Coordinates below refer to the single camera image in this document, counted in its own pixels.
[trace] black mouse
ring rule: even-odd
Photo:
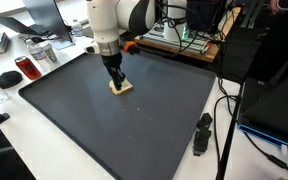
[[[0,75],[0,87],[2,89],[10,88],[22,81],[22,74],[17,71],[4,72]]]
[[[45,41],[45,40],[42,39],[41,37],[32,37],[31,40],[32,40],[35,44]]]

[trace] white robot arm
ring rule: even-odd
[[[125,75],[120,69],[122,55],[118,28],[138,35],[148,32],[155,21],[155,0],[86,1],[88,20],[94,33],[94,40],[98,44],[103,63],[112,77],[114,86],[119,91]],[[172,5],[186,6],[186,0],[168,0],[168,2]],[[171,18],[183,18],[185,11],[172,8],[168,10],[168,15],[175,16]],[[168,33],[172,32],[170,28],[166,28],[166,30]],[[94,52],[92,47],[86,48],[86,51]]]

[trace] laptop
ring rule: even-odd
[[[241,114],[238,129],[288,146],[288,77]]]
[[[48,32],[44,27],[34,24],[32,26],[25,26],[18,20],[13,17],[4,17],[0,16],[0,24],[12,29],[15,32],[21,34],[30,34],[30,35],[44,35]]]

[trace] dark gray mat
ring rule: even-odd
[[[215,74],[147,54],[123,54],[122,70],[134,90],[121,96],[86,54],[19,93],[115,178],[172,179]]]

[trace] red can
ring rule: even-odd
[[[35,80],[41,77],[40,71],[34,66],[32,61],[25,57],[21,56],[15,59],[15,63],[18,68],[30,79]]]

